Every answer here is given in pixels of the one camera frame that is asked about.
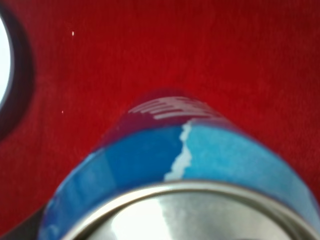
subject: metal can top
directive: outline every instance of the metal can top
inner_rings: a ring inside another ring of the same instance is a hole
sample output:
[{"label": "metal can top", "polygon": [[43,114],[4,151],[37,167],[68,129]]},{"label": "metal can top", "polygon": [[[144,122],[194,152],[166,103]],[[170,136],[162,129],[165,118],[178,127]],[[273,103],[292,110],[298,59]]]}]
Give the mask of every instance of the metal can top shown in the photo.
[{"label": "metal can top", "polygon": [[82,219],[63,240],[319,240],[302,218],[259,193],[180,181],[124,194]]}]

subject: aluminum can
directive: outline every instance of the aluminum can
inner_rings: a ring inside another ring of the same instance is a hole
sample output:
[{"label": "aluminum can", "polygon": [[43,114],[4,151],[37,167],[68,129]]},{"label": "aluminum can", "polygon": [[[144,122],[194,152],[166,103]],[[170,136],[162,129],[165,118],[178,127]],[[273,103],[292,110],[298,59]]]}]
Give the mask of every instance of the aluminum can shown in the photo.
[{"label": "aluminum can", "polygon": [[175,90],[141,98],[60,184],[38,240],[320,240],[280,156]]}]

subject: blue label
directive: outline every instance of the blue label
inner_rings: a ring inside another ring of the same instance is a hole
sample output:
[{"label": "blue label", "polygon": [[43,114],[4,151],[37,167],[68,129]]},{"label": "blue label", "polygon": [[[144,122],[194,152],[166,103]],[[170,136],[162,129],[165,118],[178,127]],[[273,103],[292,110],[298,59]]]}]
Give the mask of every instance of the blue label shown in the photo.
[{"label": "blue label", "polygon": [[134,133],[88,156],[49,202],[38,239],[59,240],[84,215],[120,193],[179,179],[259,191],[294,209],[320,232],[312,194],[283,160],[243,134],[189,121]]}]

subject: white circle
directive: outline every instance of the white circle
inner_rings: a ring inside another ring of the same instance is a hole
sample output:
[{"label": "white circle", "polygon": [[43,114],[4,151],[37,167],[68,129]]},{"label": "white circle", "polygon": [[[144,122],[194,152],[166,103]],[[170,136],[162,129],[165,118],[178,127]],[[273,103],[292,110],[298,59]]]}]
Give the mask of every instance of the white circle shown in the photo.
[{"label": "white circle", "polygon": [[0,109],[11,87],[11,60],[8,32],[0,16]]}]

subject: red fabric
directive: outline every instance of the red fabric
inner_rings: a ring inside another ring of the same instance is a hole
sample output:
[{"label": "red fabric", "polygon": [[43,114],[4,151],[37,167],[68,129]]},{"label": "red fabric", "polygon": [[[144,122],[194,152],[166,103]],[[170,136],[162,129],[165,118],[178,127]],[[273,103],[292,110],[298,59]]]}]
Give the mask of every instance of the red fabric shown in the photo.
[{"label": "red fabric", "polygon": [[0,119],[0,233],[44,204],[129,104],[159,87],[210,104],[283,156],[320,200],[318,0],[0,5],[24,30],[17,51],[28,42],[31,54],[16,59],[18,100]]}]

